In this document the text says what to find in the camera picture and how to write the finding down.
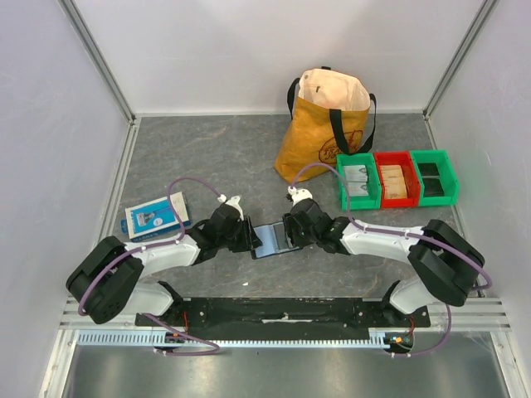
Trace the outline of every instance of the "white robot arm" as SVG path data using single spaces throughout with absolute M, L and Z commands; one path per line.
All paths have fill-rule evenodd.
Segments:
M 285 238 L 292 247 L 317 245 L 331 254 L 377 255 L 413 266 L 417 276 L 397 281 L 383 298 L 382 311 L 390 323 L 435 301 L 463 305 L 477 279 L 478 271 L 463 259 L 421 239 L 424 236 L 445 242 L 481 267 L 485 262 L 477 250 L 442 221 L 432 220 L 427 226 L 411 228 L 372 226 L 347 217 L 330 218 L 305 189 L 290 188 L 289 196 L 293 206 L 290 213 L 284 214 L 283 224 Z M 239 197 L 233 197 L 221 204 L 210 219 L 197 223 L 180 241 L 170 238 L 123 244 L 113 236 L 105 238 L 70 276 L 66 287 L 80 302 L 87 296 L 84 310 L 95 323 L 108 322 L 118 313 L 162 315 L 180 297 L 168 284 L 142 284 L 138 283 L 140 278 L 172 267 L 202 263 L 221 248 L 243 252 L 261 245 L 238 202 Z M 121 255 L 124 259 L 90 289 L 105 266 Z
M 402 318 L 436 301 L 464 305 L 479 274 L 470 262 L 480 268 L 485 263 L 483 256 L 443 221 L 403 228 L 374 226 L 347 217 L 331 219 L 308 190 L 290 188 L 288 193 L 293 206 L 284 215 L 284 224 L 294 245 L 316 244 L 329 253 L 377 255 L 413 266 L 417 275 L 397 281 L 384 297 L 390 317 Z M 459 251 L 468 261 L 441 250 L 430 238 Z

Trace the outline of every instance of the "black bag handle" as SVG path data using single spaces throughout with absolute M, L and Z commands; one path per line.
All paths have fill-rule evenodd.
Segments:
M 356 153 L 367 153 L 373 147 L 374 131 L 376 130 L 376 96 L 374 94 L 369 94 L 368 97 L 374 103 L 373 131 Z M 343 122 L 341 121 L 341 109 L 331 109 L 329 113 L 330 124 L 332 124 L 332 131 L 334 132 L 335 142 L 338 145 L 338 148 L 341 150 L 341 152 L 346 153 L 347 155 L 353 155 L 353 153 L 350 153 L 350 148 L 348 147 L 348 142 L 345 138 L 345 133 L 343 131 Z
M 288 109 L 290 110 L 291 120 L 293 120 L 293 103 L 295 102 L 295 89 L 300 82 L 300 78 L 293 80 L 290 88 L 288 89 Z

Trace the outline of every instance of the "black mounting plate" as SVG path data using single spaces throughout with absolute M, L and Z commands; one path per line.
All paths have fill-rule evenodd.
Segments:
M 369 328 L 411 325 L 409 318 L 390 324 L 382 315 L 381 302 L 363 298 L 190 298 L 176 302 L 160 319 L 183 327 L 184 311 L 188 332 L 210 340 L 367 339 Z M 412 317 L 416 328 L 431 326 L 427 307 Z M 272 322 L 282 318 L 299 322 Z M 156 326 L 141 314 L 135 324 Z

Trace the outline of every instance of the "product box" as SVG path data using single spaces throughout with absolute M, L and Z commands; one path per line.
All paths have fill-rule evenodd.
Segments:
M 188 216 L 188 206 L 182 192 L 171 196 L 173 206 L 181 217 L 184 226 L 192 222 Z M 138 206 L 125 209 L 125 220 L 121 222 L 122 231 L 133 242 L 139 242 L 179 228 L 167 197 L 161 197 Z

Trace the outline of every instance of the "phone screen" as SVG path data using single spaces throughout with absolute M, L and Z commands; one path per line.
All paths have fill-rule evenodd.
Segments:
M 255 233 L 262 241 L 262 246 L 252 251 L 253 259 L 261 259 L 269 255 L 279 255 L 300 249 L 300 247 L 291 244 L 290 238 L 285 233 L 285 227 L 282 221 L 266 226 L 257 226 L 255 227 Z

